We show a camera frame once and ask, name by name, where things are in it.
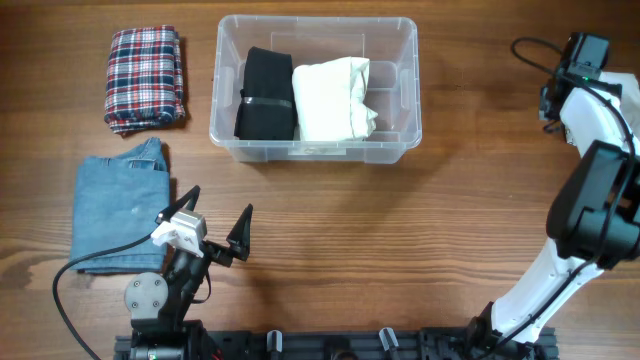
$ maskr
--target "blue denim fabric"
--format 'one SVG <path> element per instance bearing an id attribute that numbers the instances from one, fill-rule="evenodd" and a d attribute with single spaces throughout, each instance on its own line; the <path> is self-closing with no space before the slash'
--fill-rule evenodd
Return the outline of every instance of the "blue denim fabric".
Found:
<path id="1" fill-rule="evenodd" d="M 151 138 L 112 158 L 87 157 L 78 167 L 71 259 L 126 245 L 152 232 L 169 205 L 169 173 L 162 143 Z M 77 264 L 90 273 L 160 271 L 166 245 L 151 240 Z"/>

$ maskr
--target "black garment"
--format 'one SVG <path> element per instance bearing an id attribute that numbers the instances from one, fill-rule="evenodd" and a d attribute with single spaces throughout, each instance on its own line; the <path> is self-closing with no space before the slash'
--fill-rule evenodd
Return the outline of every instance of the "black garment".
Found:
<path id="1" fill-rule="evenodd" d="M 293 140 L 298 121 L 292 75 L 291 55 L 257 47 L 249 50 L 235 136 L 240 140 Z"/>

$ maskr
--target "wooden floor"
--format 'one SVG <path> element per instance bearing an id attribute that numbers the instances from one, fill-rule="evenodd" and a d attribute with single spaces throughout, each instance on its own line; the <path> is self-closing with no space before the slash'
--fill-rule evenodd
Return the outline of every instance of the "wooden floor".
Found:
<path id="1" fill-rule="evenodd" d="M 87 358 L 51 296 L 69 254 L 76 167 L 150 136 L 170 148 L 178 195 L 202 187 L 197 210 L 210 239 L 222 240 L 244 206 L 255 206 L 251 258 L 212 267 L 213 296 L 189 318 L 212 330 L 464 326 L 538 254 L 547 210 L 579 160 L 541 132 L 547 77 L 511 56 L 511 40 L 563 45 L 572 31 L 600 33 L 613 40 L 609 69 L 640 74 L 638 1 L 142 2 L 0 8 L 2 359 Z M 217 24 L 233 13 L 411 17 L 421 145 L 393 166 L 233 162 L 207 136 Z M 185 39 L 190 120 L 122 139 L 102 121 L 111 35 L 158 24 Z M 130 278 L 62 279 L 65 307 L 103 358 L 130 331 Z M 562 359 L 640 358 L 639 299 L 640 264 L 581 290 L 550 322 Z"/>

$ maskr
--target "folded plaid shirt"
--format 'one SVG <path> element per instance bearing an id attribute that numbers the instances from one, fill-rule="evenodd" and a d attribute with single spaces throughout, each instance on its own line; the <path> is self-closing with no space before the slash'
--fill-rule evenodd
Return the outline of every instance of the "folded plaid shirt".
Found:
<path id="1" fill-rule="evenodd" d="M 173 26 L 113 35 L 104 121 L 114 133 L 162 127 L 184 117 L 180 39 Z"/>

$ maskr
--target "transparent box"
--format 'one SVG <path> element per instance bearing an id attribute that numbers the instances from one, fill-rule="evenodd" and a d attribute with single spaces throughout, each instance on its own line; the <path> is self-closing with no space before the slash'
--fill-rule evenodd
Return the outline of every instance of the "transparent box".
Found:
<path id="1" fill-rule="evenodd" d="M 234 133 L 252 46 L 291 54 L 294 68 L 345 56 L 371 59 L 365 105 L 378 113 L 364 141 L 255 141 Z M 392 164 L 422 139 L 418 31 L 404 17 L 229 15 L 218 25 L 211 141 L 237 161 L 363 161 Z"/>

